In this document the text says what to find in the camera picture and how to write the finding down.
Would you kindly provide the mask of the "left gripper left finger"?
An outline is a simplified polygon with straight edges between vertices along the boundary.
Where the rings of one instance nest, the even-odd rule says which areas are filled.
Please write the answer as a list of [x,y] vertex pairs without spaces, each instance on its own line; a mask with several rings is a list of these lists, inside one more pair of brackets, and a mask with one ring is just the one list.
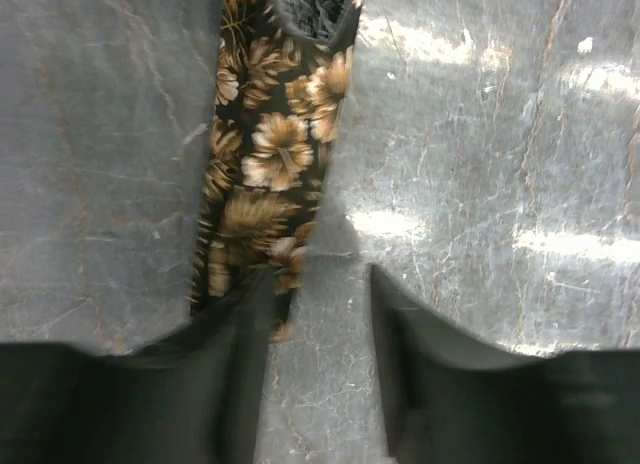
[[127,355],[66,344],[1,347],[5,463],[249,463],[266,369],[274,273]]

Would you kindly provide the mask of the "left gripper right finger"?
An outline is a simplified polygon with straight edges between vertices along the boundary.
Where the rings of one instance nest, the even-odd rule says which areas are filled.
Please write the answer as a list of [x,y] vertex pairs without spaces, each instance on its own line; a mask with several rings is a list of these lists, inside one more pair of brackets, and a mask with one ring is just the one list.
[[424,307],[379,265],[369,296],[389,455],[400,463],[635,463],[639,353],[515,354]]

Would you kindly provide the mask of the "brown floral tie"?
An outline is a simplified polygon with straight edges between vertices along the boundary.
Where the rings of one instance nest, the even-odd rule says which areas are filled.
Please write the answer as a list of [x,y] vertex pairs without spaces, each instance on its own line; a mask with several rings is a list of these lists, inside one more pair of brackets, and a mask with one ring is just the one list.
[[351,80],[364,0],[223,0],[190,310],[276,274],[271,341],[291,303]]

